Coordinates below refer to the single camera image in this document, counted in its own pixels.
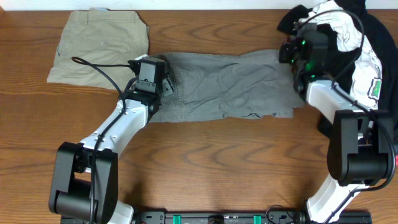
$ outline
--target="wood grain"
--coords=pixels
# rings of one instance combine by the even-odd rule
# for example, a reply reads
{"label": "wood grain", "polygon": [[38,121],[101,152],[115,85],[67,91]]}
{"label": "wood grain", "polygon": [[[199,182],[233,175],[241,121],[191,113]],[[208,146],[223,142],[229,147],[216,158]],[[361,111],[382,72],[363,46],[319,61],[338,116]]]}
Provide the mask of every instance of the wood grain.
{"label": "wood grain", "polygon": [[[278,49],[287,11],[141,11],[150,53],[243,54]],[[5,12],[0,20],[0,223],[59,223],[47,203],[55,153],[112,112],[116,92],[46,83],[70,12]],[[398,11],[370,11],[398,40]],[[328,140],[307,106],[294,119],[228,118],[148,124],[119,163],[119,198],[139,208],[265,210],[300,208],[328,171]],[[360,195],[375,223],[398,221],[398,180]]]}

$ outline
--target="white garment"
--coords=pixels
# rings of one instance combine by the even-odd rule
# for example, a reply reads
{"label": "white garment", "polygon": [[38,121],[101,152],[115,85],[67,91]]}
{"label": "white garment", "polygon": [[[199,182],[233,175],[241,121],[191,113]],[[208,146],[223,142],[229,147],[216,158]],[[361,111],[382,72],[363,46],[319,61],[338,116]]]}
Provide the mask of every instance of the white garment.
{"label": "white garment", "polygon": [[[301,19],[300,21],[304,22],[317,13],[333,9],[342,10],[334,1],[322,3],[314,7],[312,12],[308,13],[308,18]],[[329,24],[337,32],[337,48],[339,51],[352,51],[361,44],[362,33],[355,28],[351,16],[344,12],[326,13],[312,19],[311,22]],[[365,36],[362,54],[355,61],[355,71],[352,77],[353,84],[349,95],[363,105],[377,109],[377,101],[379,100],[381,89],[381,69],[381,62],[374,53],[368,38]]]}

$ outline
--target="white background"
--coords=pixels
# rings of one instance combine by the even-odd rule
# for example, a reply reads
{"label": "white background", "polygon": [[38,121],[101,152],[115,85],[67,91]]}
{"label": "white background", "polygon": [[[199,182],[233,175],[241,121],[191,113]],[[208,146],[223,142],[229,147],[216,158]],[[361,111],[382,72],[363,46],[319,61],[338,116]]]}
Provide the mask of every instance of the white background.
{"label": "white background", "polygon": [[[325,0],[0,0],[6,11],[88,10],[91,7],[124,10],[151,9],[291,9],[313,7]],[[398,9],[398,0],[367,0],[368,9]]]}

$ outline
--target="beige cloth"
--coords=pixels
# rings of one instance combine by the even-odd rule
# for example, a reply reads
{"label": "beige cloth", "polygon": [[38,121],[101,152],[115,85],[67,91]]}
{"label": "beige cloth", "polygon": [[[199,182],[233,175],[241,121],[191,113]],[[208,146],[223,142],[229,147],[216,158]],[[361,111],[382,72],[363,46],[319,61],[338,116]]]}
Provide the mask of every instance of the beige cloth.
{"label": "beige cloth", "polygon": [[[77,56],[96,64],[125,64],[148,53],[147,26],[134,11],[75,11],[62,32],[49,83],[67,83],[114,89],[89,66],[72,62]],[[101,67],[123,89],[134,77],[127,67]]]}

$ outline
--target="black cloth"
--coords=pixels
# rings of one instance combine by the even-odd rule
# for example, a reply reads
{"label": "black cloth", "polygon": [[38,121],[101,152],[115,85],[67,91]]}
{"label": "black cloth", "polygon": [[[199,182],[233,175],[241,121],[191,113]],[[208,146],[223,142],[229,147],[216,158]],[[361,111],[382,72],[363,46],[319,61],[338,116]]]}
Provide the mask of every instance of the black cloth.
{"label": "black cloth", "polygon": [[[361,19],[365,35],[381,61],[382,85],[379,109],[391,113],[394,120],[394,141],[398,144],[398,49],[394,39],[387,28],[367,12],[365,0],[335,0],[335,2]],[[359,30],[358,22],[354,20],[354,24]]]}
{"label": "black cloth", "polygon": [[[364,34],[381,61],[382,85],[378,106],[380,110],[388,110],[391,113],[394,120],[394,141],[398,144],[398,49],[395,42],[386,27],[374,16],[368,14],[365,0],[335,0],[335,2],[343,9],[355,13],[361,19],[364,26]],[[310,11],[311,9],[301,5],[293,8],[279,22],[277,29],[289,35],[295,34],[292,31],[294,22],[297,22],[300,18],[307,18]],[[353,21],[357,30],[360,30],[358,22],[355,19]],[[340,52],[336,43],[337,33],[328,24],[318,26],[318,30],[325,32],[329,36],[329,53],[326,58],[327,67],[325,70],[335,76],[344,68],[346,63],[353,59],[359,49],[351,52]],[[352,65],[338,80],[340,87],[347,93],[349,93],[352,85],[354,70],[355,65]],[[328,123],[327,119],[322,118],[318,129],[328,136],[331,124]]]}

